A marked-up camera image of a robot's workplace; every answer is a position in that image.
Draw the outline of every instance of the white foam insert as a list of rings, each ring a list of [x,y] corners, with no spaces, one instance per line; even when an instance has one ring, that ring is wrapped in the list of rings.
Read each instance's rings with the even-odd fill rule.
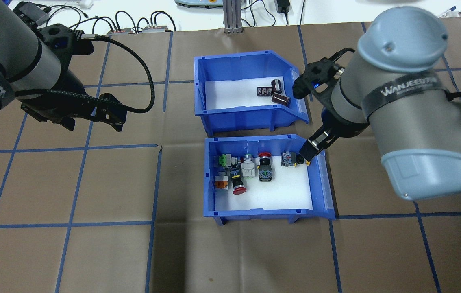
[[[271,157],[272,181],[260,182],[258,170],[254,178],[242,178],[247,191],[241,195],[229,190],[218,190],[214,195],[216,211],[238,211],[262,208],[264,210],[284,210],[290,208],[312,209],[312,195],[308,171],[305,164],[297,167],[282,167],[281,156]]]
[[[281,80],[285,94],[283,76],[249,78],[242,80],[220,80],[205,82],[206,109],[228,109],[234,107],[253,107],[277,105],[270,96],[258,96],[258,87],[271,87],[273,79]]]

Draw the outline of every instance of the light blue joint cap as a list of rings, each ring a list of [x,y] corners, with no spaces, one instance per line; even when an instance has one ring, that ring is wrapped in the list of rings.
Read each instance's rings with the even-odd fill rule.
[[[389,152],[381,158],[398,196],[421,200],[461,192],[461,153],[435,149]]]
[[[390,72],[433,68],[448,47],[444,24],[422,8],[390,8],[375,18],[357,44],[361,56]]]

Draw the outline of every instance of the gray robot arm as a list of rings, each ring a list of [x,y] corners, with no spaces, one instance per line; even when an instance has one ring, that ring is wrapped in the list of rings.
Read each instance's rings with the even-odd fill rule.
[[[396,7],[379,15],[348,67],[335,68],[340,78],[331,89],[310,89],[325,105],[323,127],[301,153],[309,159],[369,123],[398,196],[420,200],[461,192],[461,101],[446,97],[432,70],[447,40],[442,22],[423,9]],[[301,84],[315,86],[308,76],[301,79],[294,84],[299,98],[307,94]]]
[[[154,104],[154,86],[144,61],[123,44],[99,35],[84,35],[61,24],[37,28],[45,11],[21,2],[14,12],[0,0],[0,110],[14,98],[39,122],[51,121],[73,130],[75,118],[110,124],[122,131],[127,111],[145,113]],[[72,55],[93,52],[92,41],[121,46],[145,69],[151,89],[149,106],[134,109],[113,95],[88,96],[80,80],[68,70]]]

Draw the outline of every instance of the white desk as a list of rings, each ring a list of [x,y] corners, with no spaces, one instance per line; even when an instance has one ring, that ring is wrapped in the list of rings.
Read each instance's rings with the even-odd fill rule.
[[[32,0],[32,2],[45,5],[74,5],[74,2],[64,0]],[[13,9],[19,3],[18,0],[12,1],[9,5]],[[299,24],[303,0],[290,0],[290,12],[288,12],[289,24]],[[285,17],[276,13],[274,0],[265,0],[267,9],[275,16],[276,26],[286,24]],[[435,15],[438,15],[452,6],[461,11],[461,0],[307,0],[304,8],[302,24],[329,24],[335,22],[371,22],[379,13],[394,6],[413,5],[418,6]],[[109,16],[115,20],[115,12],[124,10],[130,13],[135,22],[141,17],[149,19],[153,11],[162,10],[169,13],[178,31],[188,30],[207,30],[223,27],[223,8],[206,9],[200,7],[181,7],[175,4],[174,0],[94,0],[91,9],[84,9],[89,17]],[[258,2],[253,6],[254,15],[259,26],[269,26],[273,19],[265,12],[263,5]],[[250,10],[242,13],[242,18],[252,22]],[[165,15],[157,18],[158,25],[167,25],[172,29],[172,25]],[[72,25],[78,22],[78,14],[71,9],[59,11],[50,21],[50,24],[61,23]],[[80,25],[80,28],[87,33],[91,33],[93,20]],[[123,13],[119,13],[119,23],[121,28],[132,27],[129,18]],[[105,33],[108,31],[105,22],[98,22],[95,26],[95,33]]]

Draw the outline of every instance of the orange component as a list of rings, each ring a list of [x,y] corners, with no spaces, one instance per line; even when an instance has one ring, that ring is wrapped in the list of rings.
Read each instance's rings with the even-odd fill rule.
[[[214,182],[214,186],[216,186],[216,188],[219,188],[219,189],[226,189],[228,184],[229,184],[229,182],[225,182],[225,181],[216,181],[216,182]]]

